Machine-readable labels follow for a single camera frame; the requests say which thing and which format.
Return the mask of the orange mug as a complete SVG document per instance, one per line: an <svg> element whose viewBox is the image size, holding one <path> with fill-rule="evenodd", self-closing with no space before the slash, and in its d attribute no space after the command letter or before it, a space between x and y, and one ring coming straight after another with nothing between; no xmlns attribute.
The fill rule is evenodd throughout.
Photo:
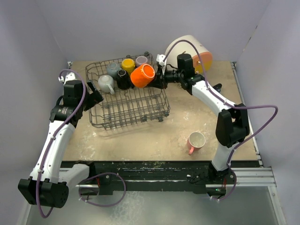
<svg viewBox="0 0 300 225"><path fill-rule="evenodd" d="M130 75L131 82L138 88L146 87L155 77L155 69L149 64L142 64Z"/></svg>

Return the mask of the yellow mug black handle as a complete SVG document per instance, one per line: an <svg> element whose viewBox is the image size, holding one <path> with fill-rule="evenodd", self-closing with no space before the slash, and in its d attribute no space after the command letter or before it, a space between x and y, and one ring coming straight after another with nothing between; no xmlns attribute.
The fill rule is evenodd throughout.
<svg viewBox="0 0 300 225"><path fill-rule="evenodd" d="M121 63L122 69L126 70L129 75L135 70L135 61L133 59L124 59Z"/></svg>

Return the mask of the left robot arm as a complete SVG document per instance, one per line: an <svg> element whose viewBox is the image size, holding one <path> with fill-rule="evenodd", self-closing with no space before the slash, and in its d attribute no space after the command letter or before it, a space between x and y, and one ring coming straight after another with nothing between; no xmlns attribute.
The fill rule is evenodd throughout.
<svg viewBox="0 0 300 225"><path fill-rule="evenodd" d="M60 172L64 152L83 112L103 101L91 80L87 85L91 93L83 90L79 80L65 82L64 94L51 110L48 135L39 160L29 178L18 183L18 190L31 205L37 203L38 196L40 205L62 208L69 191L78 183L91 184L96 180L92 162L79 161L66 172Z"/></svg>

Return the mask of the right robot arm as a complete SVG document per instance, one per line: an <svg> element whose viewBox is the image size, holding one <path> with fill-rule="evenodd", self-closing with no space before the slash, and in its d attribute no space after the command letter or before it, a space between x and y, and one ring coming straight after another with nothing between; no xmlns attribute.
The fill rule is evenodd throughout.
<svg viewBox="0 0 300 225"><path fill-rule="evenodd" d="M217 152L209 164L208 178L213 183L220 183L229 173L231 159L238 144L249 135L248 112L245 105L235 104L216 91L195 71L190 54L177 56L176 70L166 69L166 56L156 57L157 72L149 83L150 87L166 89L169 83L179 83L190 95L205 103L217 116L216 138Z"/></svg>

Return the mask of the purple mug black handle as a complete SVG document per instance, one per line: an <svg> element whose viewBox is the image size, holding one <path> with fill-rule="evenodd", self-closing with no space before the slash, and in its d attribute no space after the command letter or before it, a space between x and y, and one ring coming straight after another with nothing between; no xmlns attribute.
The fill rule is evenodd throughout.
<svg viewBox="0 0 300 225"><path fill-rule="evenodd" d="M138 56L135 59L135 65L136 67L141 66L142 64L148 63L148 58L146 56Z"/></svg>

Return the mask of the pink mug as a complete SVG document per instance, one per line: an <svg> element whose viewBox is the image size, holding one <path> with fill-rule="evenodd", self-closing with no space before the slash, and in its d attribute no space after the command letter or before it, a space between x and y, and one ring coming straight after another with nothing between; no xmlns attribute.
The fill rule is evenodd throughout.
<svg viewBox="0 0 300 225"><path fill-rule="evenodd" d="M201 149L206 143L205 136L200 132L192 132L187 139L188 154L191 156L195 151Z"/></svg>

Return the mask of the white mug black handle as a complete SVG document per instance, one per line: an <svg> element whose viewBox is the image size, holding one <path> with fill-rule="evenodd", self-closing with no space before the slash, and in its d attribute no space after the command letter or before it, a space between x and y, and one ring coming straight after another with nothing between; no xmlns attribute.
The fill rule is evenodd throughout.
<svg viewBox="0 0 300 225"><path fill-rule="evenodd" d="M129 88L134 88L134 85L132 84L130 80L130 76L128 72L124 69L120 69L117 72L117 77L116 77L116 82L117 86L121 90L127 90Z"/></svg>

